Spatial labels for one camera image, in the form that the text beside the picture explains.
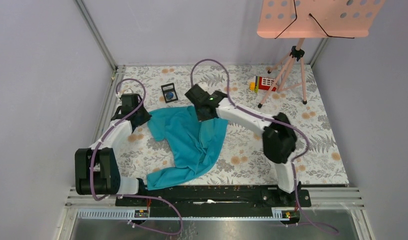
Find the blue round brooch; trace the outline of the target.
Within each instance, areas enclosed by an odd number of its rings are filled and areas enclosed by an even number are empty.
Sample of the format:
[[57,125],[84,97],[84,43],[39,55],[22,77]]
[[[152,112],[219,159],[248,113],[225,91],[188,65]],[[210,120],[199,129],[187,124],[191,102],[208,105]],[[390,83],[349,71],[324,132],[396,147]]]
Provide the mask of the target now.
[[165,97],[169,101],[169,100],[173,99],[174,94],[172,92],[168,92],[168,93],[165,94]]

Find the teal t-shirt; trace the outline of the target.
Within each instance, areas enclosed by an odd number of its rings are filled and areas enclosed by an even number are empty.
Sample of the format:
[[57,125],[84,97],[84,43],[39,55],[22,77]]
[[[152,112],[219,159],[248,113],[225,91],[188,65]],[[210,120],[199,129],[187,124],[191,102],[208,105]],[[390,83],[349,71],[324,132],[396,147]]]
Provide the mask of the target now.
[[228,121],[198,121],[193,106],[151,111],[148,128],[155,141],[166,140],[174,166],[147,175],[149,190],[184,184],[209,172],[216,164],[226,136]]

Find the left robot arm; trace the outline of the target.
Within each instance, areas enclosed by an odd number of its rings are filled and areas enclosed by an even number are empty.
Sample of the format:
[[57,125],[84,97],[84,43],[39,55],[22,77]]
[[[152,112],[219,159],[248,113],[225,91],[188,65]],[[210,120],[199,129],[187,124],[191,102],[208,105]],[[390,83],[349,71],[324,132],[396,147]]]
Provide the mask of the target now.
[[75,152],[75,183],[80,195],[128,195],[132,204],[142,205],[147,193],[138,178],[120,175],[116,156],[133,131],[152,117],[137,93],[121,95],[121,105],[111,118],[106,132],[88,148]]

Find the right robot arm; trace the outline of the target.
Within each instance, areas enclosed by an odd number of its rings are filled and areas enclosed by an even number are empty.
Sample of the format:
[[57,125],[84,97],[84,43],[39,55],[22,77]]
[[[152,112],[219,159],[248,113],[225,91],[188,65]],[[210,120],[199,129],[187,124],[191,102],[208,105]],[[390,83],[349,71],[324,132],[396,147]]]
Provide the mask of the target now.
[[260,135],[263,153],[275,166],[280,189],[279,201],[285,206],[291,206],[298,200],[290,158],[296,150],[297,136],[285,114],[263,114],[234,104],[226,93],[215,91],[209,94],[198,84],[193,85],[185,96],[194,105],[199,121],[224,119]]

